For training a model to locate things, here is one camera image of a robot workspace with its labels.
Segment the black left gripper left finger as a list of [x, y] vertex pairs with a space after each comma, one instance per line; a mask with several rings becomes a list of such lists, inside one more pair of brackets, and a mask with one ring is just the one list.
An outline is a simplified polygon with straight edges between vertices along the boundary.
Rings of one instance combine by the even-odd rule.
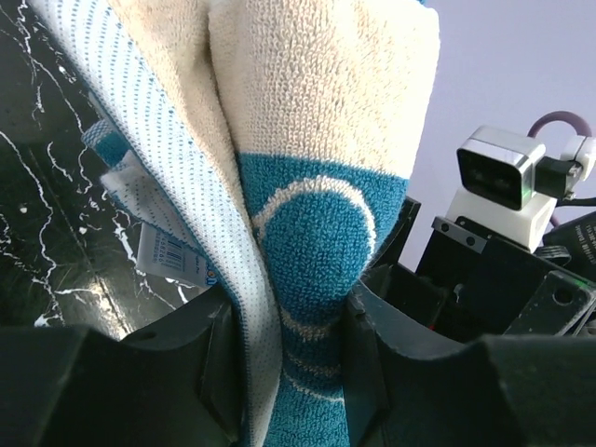
[[213, 287], [115, 340], [85, 326], [1, 331], [5, 446], [230, 446], [242, 435], [234, 310]]

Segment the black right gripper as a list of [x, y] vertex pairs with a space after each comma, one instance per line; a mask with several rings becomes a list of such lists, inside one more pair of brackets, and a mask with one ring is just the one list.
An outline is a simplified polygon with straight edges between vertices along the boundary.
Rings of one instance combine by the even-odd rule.
[[406, 200], [363, 277], [383, 301], [461, 343], [484, 334], [588, 334], [595, 284], [566, 268], [566, 251], [532, 254], [466, 217], [436, 217], [418, 266], [400, 264], [420, 207]]

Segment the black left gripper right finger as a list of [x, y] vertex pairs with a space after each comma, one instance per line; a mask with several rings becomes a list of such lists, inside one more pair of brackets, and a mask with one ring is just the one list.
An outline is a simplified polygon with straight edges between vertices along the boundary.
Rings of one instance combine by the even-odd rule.
[[358, 284], [344, 313], [344, 395], [354, 446], [591, 446], [595, 342], [460, 344]]

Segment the teal beige Doraemon towel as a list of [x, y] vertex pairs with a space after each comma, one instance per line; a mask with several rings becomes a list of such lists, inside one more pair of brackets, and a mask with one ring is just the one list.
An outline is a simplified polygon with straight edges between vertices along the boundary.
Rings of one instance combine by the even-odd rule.
[[421, 1], [34, 1], [125, 208], [237, 310], [244, 446], [346, 446], [339, 320], [402, 207], [440, 53]]

